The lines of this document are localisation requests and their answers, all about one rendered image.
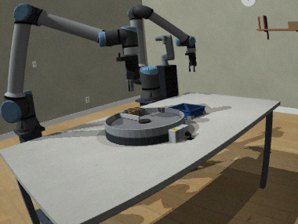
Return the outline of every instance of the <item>hardwood floor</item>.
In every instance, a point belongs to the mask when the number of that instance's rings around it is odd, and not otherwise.
[[[274,112],[267,186],[260,189],[264,135],[265,119],[197,171],[102,223],[298,224],[298,115]],[[2,141],[0,149],[17,141]],[[31,223],[1,157],[0,179],[0,224]]]

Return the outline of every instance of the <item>beige wall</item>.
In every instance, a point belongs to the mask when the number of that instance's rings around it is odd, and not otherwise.
[[[295,1],[256,0],[143,0],[157,14],[196,38],[196,72],[188,72],[185,47],[174,45],[180,94],[215,93],[280,100],[298,108],[298,34],[295,31],[256,31],[258,16],[266,15],[269,28],[287,28],[298,21]],[[154,38],[168,34],[149,20],[144,22],[149,65],[160,64],[165,47]]]
[[[9,56],[13,37],[13,10],[22,0],[0,2],[0,106],[7,91]],[[26,3],[47,13],[105,30],[129,26],[128,10],[141,0],[37,1]],[[47,27],[31,27],[24,90],[33,92],[35,112],[40,122],[140,95],[141,87],[128,92],[124,62],[116,62],[120,45],[99,47],[96,42]],[[89,96],[90,103],[85,102]],[[0,117],[0,134],[16,124]]]

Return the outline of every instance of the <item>tabletop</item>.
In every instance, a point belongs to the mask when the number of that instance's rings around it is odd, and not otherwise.
[[[180,103],[205,106],[205,115],[186,120],[194,139],[182,143],[111,143],[102,118],[0,154],[53,223],[96,223],[186,175],[280,105],[274,100],[188,93],[143,108]]]

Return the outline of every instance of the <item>white round object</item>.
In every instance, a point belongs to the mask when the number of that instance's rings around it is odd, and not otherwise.
[[[256,0],[241,0],[245,6],[253,6],[256,3]]]

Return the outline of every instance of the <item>robotic arm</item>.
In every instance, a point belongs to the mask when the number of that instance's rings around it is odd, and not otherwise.
[[[35,116],[32,92],[23,91],[31,25],[43,25],[74,34],[98,42],[100,46],[122,44],[125,57],[120,58],[119,56],[119,58],[126,61],[128,79],[132,74],[136,77],[139,75],[138,43],[135,27],[121,27],[121,29],[116,31],[103,31],[82,23],[47,14],[43,9],[24,3],[15,8],[13,16],[15,24],[9,61],[8,89],[5,94],[5,102],[1,106],[1,114],[5,121],[9,123],[17,122],[17,129],[14,132],[20,137],[21,143],[41,137],[42,131],[45,130]]]
[[[152,22],[156,23],[161,28],[168,31],[170,34],[173,34],[177,37],[176,45],[177,46],[187,46],[186,55],[189,57],[189,71],[191,71],[191,66],[197,66],[196,56],[195,56],[195,39],[194,37],[190,37],[180,29],[169,23],[167,20],[159,16],[154,12],[153,9],[144,6],[138,5],[131,8],[128,11],[128,17],[130,19],[130,25],[132,27],[136,27],[138,32],[138,42],[139,42],[139,66],[146,65],[145,59],[145,47],[144,47],[144,26],[143,26],[143,18],[149,19]]]

